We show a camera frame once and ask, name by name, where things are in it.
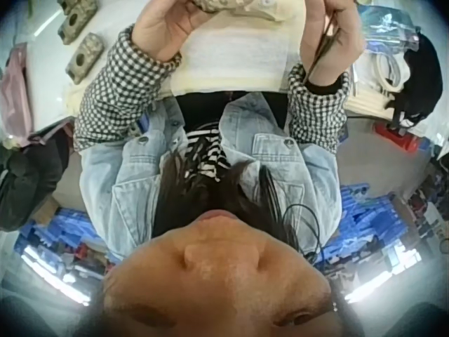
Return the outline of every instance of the dark hair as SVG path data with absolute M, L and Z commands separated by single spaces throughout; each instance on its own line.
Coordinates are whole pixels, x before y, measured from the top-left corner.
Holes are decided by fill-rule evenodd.
M 152 238 L 187 226 L 209 210 L 222 209 L 233 213 L 249 226 L 301 251 L 295 230 L 290 225 L 293 223 L 292 219 L 287 217 L 287 212 L 281 212 L 275 182 L 266 166 L 262 166 L 259 172 L 257 201 L 251 201 L 240 185 L 241 175 L 249 162 L 234 165 L 220 176 L 219 182 L 204 175 L 187 176 L 186 172 L 190 172 L 194 165 L 196 163 L 193 160 L 184 160 L 179 154 L 167 159 L 161 177 Z M 333 288 L 334 294 L 337 295 L 334 300 L 335 307 L 342 318 L 342 335 L 364 336 L 354 311 L 342 298 L 341 293 Z M 116 336 L 113 322 L 104 311 L 103 298 L 103 290 L 94 296 L 88 313 L 81 320 L 73 337 Z

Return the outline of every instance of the eye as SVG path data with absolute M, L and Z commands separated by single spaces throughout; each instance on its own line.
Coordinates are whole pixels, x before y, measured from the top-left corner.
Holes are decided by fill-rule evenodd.
M 277 326 L 294 326 L 301 325 L 313 317 L 306 312 L 294 312 L 286 316 L 286 318 L 282 319 L 280 322 L 276 323 Z

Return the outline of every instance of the black wristband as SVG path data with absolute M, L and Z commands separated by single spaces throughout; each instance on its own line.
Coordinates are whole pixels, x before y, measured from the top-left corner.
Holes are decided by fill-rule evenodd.
M 329 86 L 316 86 L 307 81 L 306 88 L 314 95 L 335 95 L 343 87 L 342 77 L 338 77 L 334 84 Z

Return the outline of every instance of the woman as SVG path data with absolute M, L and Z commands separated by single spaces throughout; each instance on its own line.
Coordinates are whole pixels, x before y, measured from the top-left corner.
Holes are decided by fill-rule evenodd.
M 329 283 L 304 257 L 314 260 L 340 220 L 345 70 L 363 37 L 352 0 L 306 5 L 302 64 L 283 109 L 261 93 L 155 101 L 182 44 L 210 17 L 187 0 L 152 0 L 120 33 L 76 123 L 83 198 L 123 259 L 85 327 L 117 336 L 341 335 L 345 310 L 334 312 Z M 337 43 L 302 85 L 333 11 Z M 127 138 L 148 111 L 148 132 Z

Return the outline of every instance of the checkered sleeve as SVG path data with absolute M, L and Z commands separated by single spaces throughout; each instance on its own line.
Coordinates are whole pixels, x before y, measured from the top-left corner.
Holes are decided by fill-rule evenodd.
M 292 115 L 290 136 L 299 144 L 316 144 L 335 154 L 338 134 L 347 120 L 343 104 L 351 88 L 349 75 L 342 75 L 342 85 L 332 95 L 311 93 L 302 84 L 305 76 L 304 67 L 298 64 L 288 78 L 288 109 Z
M 119 35 L 107 64 L 90 84 L 75 122 L 75 149 L 123 140 L 153 101 L 161 83 L 181 63 L 177 54 L 169 62 L 151 59 L 131 41 L 134 26 Z

